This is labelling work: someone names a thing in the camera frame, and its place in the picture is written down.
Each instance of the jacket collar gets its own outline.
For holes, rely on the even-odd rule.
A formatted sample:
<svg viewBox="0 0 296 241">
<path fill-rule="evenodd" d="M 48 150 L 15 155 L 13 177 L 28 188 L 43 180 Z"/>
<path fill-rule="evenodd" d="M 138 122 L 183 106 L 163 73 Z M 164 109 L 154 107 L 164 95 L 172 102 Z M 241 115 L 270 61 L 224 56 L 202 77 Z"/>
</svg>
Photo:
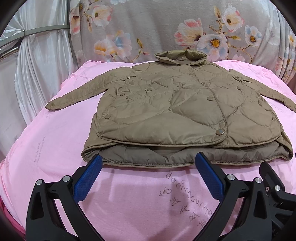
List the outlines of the jacket collar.
<svg viewBox="0 0 296 241">
<path fill-rule="evenodd" d="M 197 50 L 171 50 L 155 54 L 160 62 L 171 65 L 204 65 L 207 55 Z"/>
</svg>

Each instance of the floral curtain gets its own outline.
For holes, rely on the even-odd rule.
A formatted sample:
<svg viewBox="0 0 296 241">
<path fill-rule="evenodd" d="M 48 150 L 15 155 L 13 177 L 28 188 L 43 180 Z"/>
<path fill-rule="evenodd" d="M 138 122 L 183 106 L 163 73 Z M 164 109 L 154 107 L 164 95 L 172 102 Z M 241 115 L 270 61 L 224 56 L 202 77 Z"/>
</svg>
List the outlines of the floral curtain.
<svg viewBox="0 0 296 241">
<path fill-rule="evenodd" d="M 72 0 L 70 25 L 80 66 L 195 49 L 266 67 L 285 83 L 296 72 L 295 34 L 269 0 Z"/>
</svg>

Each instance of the jacket sleeve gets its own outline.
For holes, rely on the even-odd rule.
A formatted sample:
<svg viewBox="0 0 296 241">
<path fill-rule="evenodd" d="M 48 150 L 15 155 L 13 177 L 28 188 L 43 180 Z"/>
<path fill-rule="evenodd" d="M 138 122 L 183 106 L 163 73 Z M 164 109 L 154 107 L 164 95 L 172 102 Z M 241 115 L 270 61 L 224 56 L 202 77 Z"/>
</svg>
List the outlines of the jacket sleeve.
<svg viewBox="0 0 296 241">
<path fill-rule="evenodd" d="M 50 101 L 45 108 L 48 110 L 61 110 L 106 91 L 114 85 L 116 81 L 124 80 L 136 75 L 137 72 L 129 67 L 109 70 L 80 86 L 78 89 Z"/>
<path fill-rule="evenodd" d="M 294 111 L 296 113 L 296 104 L 294 101 L 286 97 L 285 95 L 279 93 L 278 91 L 269 88 L 268 86 L 260 83 L 259 81 L 252 79 L 250 77 L 247 77 L 233 69 L 230 69 L 229 72 L 233 74 L 235 79 L 238 81 L 243 82 L 245 85 L 249 86 L 250 88 L 258 91 L 261 95 L 275 99 L 277 101 L 282 102 L 285 106 L 287 106 L 290 110 Z"/>
</svg>

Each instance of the olive puffer jacket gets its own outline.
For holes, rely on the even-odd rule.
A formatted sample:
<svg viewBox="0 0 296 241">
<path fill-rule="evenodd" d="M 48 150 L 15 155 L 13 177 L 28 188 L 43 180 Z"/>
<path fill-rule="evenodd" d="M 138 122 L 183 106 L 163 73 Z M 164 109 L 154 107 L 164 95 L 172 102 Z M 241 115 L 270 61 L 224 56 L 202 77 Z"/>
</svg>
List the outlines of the olive puffer jacket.
<svg viewBox="0 0 296 241">
<path fill-rule="evenodd" d="M 130 167 L 243 165 L 293 156 L 289 138 L 261 96 L 296 112 L 295 103 L 195 50 L 155 55 L 157 62 L 110 70 L 46 105 L 60 110 L 104 91 L 82 157 Z"/>
</svg>

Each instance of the metal bolt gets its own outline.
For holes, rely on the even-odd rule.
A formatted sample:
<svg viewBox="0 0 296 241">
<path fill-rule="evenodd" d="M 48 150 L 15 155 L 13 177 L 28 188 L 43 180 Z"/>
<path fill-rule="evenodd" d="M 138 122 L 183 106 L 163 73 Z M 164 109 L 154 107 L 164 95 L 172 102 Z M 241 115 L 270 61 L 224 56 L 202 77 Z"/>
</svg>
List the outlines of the metal bolt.
<svg viewBox="0 0 296 241">
<path fill-rule="evenodd" d="M 228 180 L 233 181 L 235 179 L 235 176 L 233 174 L 228 174 L 227 178 L 228 178 Z"/>
<path fill-rule="evenodd" d="M 68 182 L 70 181 L 71 177 L 70 176 L 64 176 L 63 177 L 63 182 Z"/>
<path fill-rule="evenodd" d="M 42 184 L 42 179 L 37 180 L 36 184 L 41 185 Z"/>
<path fill-rule="evenodd" d="M 257 182 L 257 183 L 261 183 L 261 182 L 262 182 L 262 180 L 261 180 L 261 178 L 259 178 L 259 177 L 256 177 L 256 178 L 255 178 L 255 182 Z"/>
<path fill-rule="evenodd" d="M 280 187 L 279 185 L 276 185 L 276 186 L 274 187 L 274 189 L 278 192 L 278 191 L 281 189 L 281 187 Z"/>
</svg>

